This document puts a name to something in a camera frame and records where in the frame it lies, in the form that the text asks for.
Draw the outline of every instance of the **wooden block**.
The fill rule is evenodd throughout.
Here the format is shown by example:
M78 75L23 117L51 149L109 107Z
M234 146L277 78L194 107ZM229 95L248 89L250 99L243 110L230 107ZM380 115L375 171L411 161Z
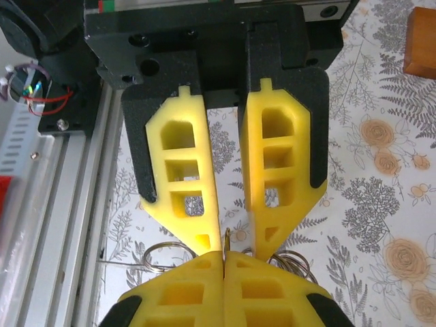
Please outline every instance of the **wooden block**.
M436 10L416 7L407 23L404 72L436 79Z

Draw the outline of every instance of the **screw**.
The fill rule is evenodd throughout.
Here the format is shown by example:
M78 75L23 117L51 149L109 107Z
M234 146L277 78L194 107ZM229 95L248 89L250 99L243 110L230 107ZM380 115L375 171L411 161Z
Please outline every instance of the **screw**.
M57 128L59 131L66 131L69 127L69 124L67 121L64 121L63 119L59 119L56 123Z

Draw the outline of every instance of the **mounting hole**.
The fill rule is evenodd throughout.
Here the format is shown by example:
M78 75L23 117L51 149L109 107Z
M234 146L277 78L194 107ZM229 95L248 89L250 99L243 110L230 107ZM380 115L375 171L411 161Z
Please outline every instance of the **mounting hole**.
M150 45L150 39L144 34L135 34L129 37L129 43L137 48L146 48Z
M184 40L195 40L198 37L198 32L193 29L187 29L181 33L181 38Z
M122 80L124 83L133 83L133 82L135 81L135 77L132 76L132 75L124 75L124 76L121 78L121 80Z
M336 13L338 12L338 7L336 5L330 5L328 7L325 7L322 11L321 11L321 17L322 18L329 18L332 17L334 15L336 15Z
M316 58L307 59L306 66L314 66L317 63L318 63L318 59Z
M141 72L145 76L154 76L159 72L160 65L156 60L147 59L141 63Z

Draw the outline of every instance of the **patterned tablecloth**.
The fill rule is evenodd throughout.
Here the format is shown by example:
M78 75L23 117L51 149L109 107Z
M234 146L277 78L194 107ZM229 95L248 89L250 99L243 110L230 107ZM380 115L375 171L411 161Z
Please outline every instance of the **patterned tablecloth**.
M286 240L358 327L436 326L436 81L402 73L407 17L435 0L361 0L330 76L329 186ZM208 111L221 231L249 246L236 109ZM154 274L144 251L173 235L141 210L125 130L102 249L95 325ZM267 194L274 202L275 194ZM191 210L201 210L195 198ZM153 253L180 264L183 250Z

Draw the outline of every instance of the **table surface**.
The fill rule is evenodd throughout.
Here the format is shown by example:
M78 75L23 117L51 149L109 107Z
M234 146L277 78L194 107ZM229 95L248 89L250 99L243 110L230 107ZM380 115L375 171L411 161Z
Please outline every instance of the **table surface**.
M328 191L285 246L359 327L436 326L436 81L402 73L407 17L434 0L361 0L330 76ZM221 230L249 246L235 108L209 110ZM155 275L151 245L176 240L139 203L125 130L100 262L95 325L118 297ZM268 195L270 201L275 194ZM153 253L180 264L183 250Z

